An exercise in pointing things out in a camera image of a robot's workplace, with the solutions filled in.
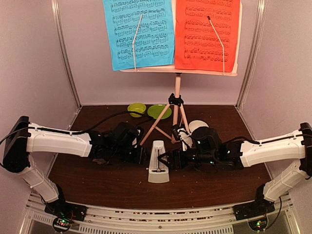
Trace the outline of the white metronome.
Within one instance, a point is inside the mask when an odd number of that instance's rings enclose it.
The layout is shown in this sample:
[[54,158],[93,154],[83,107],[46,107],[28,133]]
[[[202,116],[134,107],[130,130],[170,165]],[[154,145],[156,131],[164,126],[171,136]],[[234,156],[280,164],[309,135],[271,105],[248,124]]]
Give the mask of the white metronome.
[[158,156],[163,153],[165,153],[164,141],[153,141],[148,169],[148,182],[150,183],[159,184],[170,181],[168,167],[158,160]]

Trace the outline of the pink music stand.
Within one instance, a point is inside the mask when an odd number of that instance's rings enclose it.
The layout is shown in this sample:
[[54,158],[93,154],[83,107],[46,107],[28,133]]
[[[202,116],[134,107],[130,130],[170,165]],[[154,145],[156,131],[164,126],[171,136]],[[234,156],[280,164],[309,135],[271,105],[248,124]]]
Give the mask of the pink music stand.
[[236,73],[221,73],[221,72],[209,72],[209,71],[202,71],[202,70],[179,70],[175,68],[175,64],[173,65],[166,65],[166,66],[154,66],[154,67],[144,67],[144,68],[135,68],[131,69],[131,72],[154,72],[154,73],[174,73],[175,74],[175,92],[172,93],[168,99],[168,104],[166,105],[165,109],[162,111],[160,116],[155,120],[154,124],[151,126],[149,131],[146,133],[144,138],[141,140],[141,144],[143,145],[144,142],[147,140],[151,132],[156,129],[160,133],[162,133],[164,136],[168,137],[172,143],[176,143],[174,139],[174,136],[170,136],[166,134],[163,130],[158,128],[158,123],[162,117],[162,115],[166,112],[166,110],[170,106],[174,106],[174,114],[173,114],[173,125],[175,124],[184,124],[186,128],[189,127],[189,124],[187,122],[186,114],[184,111],[184,104],[181,99],[180,95],[180,84],[181,84],[181,74],[189,73],[189,74],[206,74],[206,75],[220,75],[220,76],[237,76]]

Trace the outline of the blue sheet music paper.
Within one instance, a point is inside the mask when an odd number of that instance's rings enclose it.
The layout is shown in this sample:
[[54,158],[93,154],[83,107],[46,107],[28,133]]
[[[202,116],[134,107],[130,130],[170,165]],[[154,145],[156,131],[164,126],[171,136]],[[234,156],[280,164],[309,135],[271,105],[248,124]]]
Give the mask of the blue sheet music paper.
[[174,63],[170,0],[105,0],[103,6],[113,71]]

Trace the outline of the red sheet music paper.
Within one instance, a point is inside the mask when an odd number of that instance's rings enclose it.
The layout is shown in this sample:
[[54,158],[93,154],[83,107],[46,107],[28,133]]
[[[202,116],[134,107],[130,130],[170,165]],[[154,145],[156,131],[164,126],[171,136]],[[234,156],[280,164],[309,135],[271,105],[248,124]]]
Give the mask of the red sheet music paper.
[[236,73],[241,26],[239,0],[178,0],[175,68]]

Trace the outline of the clear metronome front cover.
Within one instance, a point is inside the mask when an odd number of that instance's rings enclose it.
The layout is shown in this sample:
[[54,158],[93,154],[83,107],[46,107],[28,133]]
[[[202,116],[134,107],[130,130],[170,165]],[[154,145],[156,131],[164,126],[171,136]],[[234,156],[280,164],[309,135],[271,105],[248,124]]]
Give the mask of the clear metronome front cover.
[[102,158],[95,158],[93,159],[93,162],[99,164],[99,165],[106,165],[108,162]]

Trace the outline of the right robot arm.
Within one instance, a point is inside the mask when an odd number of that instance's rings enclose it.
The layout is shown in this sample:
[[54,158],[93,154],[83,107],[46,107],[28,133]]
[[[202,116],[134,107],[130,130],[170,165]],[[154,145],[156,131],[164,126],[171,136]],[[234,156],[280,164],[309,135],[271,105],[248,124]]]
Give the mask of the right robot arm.
[[262,214],[282,194],[312,176],[312,128],[306,122],[291,133],[258,141],[239,136],[222,142],[217,131],[200,120],[192,121],[189,127],[189,131],[178,125],[172,127],[174,138],[181,141],[182,147],[159,155],[158,162],[170,169],[182,169],[192,163],[231,171],[293,159],[279,176],[257,189],[255,201],[247,206],[254,215]]

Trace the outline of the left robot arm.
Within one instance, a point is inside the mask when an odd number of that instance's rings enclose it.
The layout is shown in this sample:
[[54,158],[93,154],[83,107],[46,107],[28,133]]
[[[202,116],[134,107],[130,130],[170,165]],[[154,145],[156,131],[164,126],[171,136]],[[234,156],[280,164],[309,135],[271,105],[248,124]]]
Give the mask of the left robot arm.
[[10,133],[2,139],[5,143],[3,161],[0,164],[11,173],[20,175],[46,203],[46,207],[59,216],[70,212],[60,186],[40,171],[33,152],[50,152],[90,158],[107,164],[112,158],[123,162],[142,164],[147,158],[141,144],[144,130],[127,122],[121,122],[112,131],[98,132],[95,127],[83,131],[53,129],[31,123],[21,116]]

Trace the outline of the white and blue bowl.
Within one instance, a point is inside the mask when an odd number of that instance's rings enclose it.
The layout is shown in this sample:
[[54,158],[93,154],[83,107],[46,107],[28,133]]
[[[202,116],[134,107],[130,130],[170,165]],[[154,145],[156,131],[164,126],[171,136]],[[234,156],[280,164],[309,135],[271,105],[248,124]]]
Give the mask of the white and blue bowl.
[[191,133],[199,127],[209,127],[209,125],[202,120],[193,120],[189,123],[189,130]]

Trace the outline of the green plate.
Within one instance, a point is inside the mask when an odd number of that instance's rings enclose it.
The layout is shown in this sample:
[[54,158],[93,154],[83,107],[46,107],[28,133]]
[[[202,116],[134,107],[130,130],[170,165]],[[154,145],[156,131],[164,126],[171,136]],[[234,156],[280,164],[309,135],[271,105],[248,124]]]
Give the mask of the green plate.
[[[148,108],[147,114],[150,117],[153,117],[154,119],[157,119],[160,114],[162,113],[162,111],[165,109],[166,105],[162,105],[162,104],[157,104],[157,105],[152,105]],[[162,115],[161,120],[163,119],[167,119],[168,117],[170,117],[172,114],[172,110],[169,107],[166,112]]]

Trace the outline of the lime green bowl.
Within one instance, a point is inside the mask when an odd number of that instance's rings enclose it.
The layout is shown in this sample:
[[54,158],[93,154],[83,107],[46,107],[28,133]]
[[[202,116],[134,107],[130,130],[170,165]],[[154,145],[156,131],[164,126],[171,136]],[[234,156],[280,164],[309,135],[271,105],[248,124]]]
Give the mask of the lime green bowl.
[[145,114],[146,105],[143,103],[133,103],[128,106],[127,110],[131,112],[130,113],[131,117],[136,117],[136,118],[142,117],[142,115],[136,114],[136,112]]

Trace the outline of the front aluminium rail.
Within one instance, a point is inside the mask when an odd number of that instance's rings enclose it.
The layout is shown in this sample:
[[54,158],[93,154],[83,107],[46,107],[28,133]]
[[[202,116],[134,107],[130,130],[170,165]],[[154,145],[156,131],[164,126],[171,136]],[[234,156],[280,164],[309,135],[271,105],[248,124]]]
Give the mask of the front aluminium rail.
[[84,221],[75,221],[67,234],[256,234],[255,224],[268,219],[266,234],[299,234],[288,194],[275,211],[237,220],[233,204],[189,209],[140,210],[88,205]]

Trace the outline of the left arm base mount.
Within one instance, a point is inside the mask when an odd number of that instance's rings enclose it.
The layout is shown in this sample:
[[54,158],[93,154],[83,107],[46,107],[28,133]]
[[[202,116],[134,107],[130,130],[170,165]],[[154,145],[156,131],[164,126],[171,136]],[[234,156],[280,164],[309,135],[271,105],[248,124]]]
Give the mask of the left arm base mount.
[[63,208],[54,208],[52,205],[45,205],[44,211],[54,215],[52,227],[55,231],[63,233],[69,231],[77,221],[84,221],[87,207],[72,203],[65,203]]

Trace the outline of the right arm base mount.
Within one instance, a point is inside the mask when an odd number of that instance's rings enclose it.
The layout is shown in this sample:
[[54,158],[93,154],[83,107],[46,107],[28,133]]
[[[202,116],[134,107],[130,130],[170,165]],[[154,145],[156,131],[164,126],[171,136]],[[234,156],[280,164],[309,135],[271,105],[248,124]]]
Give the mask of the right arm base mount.
[[233,206],[236,221],[247,220],[251,230],[264,231],[269,225],[268,213],[275,211],[272,202],[248,202]]

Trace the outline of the right aluminium frame post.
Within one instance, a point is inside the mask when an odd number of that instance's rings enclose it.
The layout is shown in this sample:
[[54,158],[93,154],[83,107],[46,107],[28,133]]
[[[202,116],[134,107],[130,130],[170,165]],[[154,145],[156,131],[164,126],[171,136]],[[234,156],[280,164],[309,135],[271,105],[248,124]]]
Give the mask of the right aluminium frame post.
[[256,68],[256,57],[260,49],[261,40],[263,36],[264,24],[265,24],[265,12],[266,12],[267,0],[259,0],[257,7],[257,14],[255,19],[255,26],[253,32],[253,40],[251,44],[250,54],[247,62],[247,67],[244,74],[243,83],[240,89],[240,94],[237,100],[236,108],[242,113],[244,104],[246,103],[251,82],[254,76]]

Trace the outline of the aluminium frame post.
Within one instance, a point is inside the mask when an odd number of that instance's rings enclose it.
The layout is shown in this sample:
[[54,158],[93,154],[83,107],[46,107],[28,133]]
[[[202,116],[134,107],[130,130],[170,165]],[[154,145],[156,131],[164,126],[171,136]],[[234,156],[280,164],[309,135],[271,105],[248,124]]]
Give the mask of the aluminium frame post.
[[63,32],[62,22],[61,22],[61,15],[60,15],[60,10],[59,10],[59,1],[51,0],[51,6],[52,6],[53,18],[54,18],[54,22],[55,22],[55,26],[57,30],[61,57],[62,57],[66,77],[69,82],[70,90],[73,95],[76,108],[79,111],[82,108],[82,104],[78,96],[78,91],[74,82],[74,77],[73,77],[72,69],[70,66],[69,56],[68,56],[67,49],[66,49],[64,32]]
[[243,83],[240,89],[240,94],[237,100],[236,108],[242,113],[244,104],[246,103],[251,82],[254,76],[256,68],[256,57],[260,49],[261,40],[263,36],[264,24],[265,24],[265,12],[266,12],[267,0],[259,0],[257,7],[257,14],[255,19],[255,26],[253,32],[253,40],[251,44],[250,54],[247,62],[247,67],[244,74]]

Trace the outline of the left aluminium frame post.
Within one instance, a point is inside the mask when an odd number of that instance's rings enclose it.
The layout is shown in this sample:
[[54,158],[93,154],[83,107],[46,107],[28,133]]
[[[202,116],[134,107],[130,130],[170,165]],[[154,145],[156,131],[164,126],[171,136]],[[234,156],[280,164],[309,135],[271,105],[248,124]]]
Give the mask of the left aluminium frame post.
[[67,49],[66,49],[64,32],[63,32],[62,22],[61,22],[61,15],[60,15],[60,10],[59,10],[59,1],[51,0],[51,6],[52,6],[53,18],[54,18],[54,22],[55,22],[55,26],[57,30],[61,57],[62,57],[66,77],[69,82],[70,90],[73,95],[76,108],[79,111],[82,108],[82,104],[78,96],[78,91],[74,82],[74,77],[73,77],[72,69],[70,66],[69,56],[68,56]]

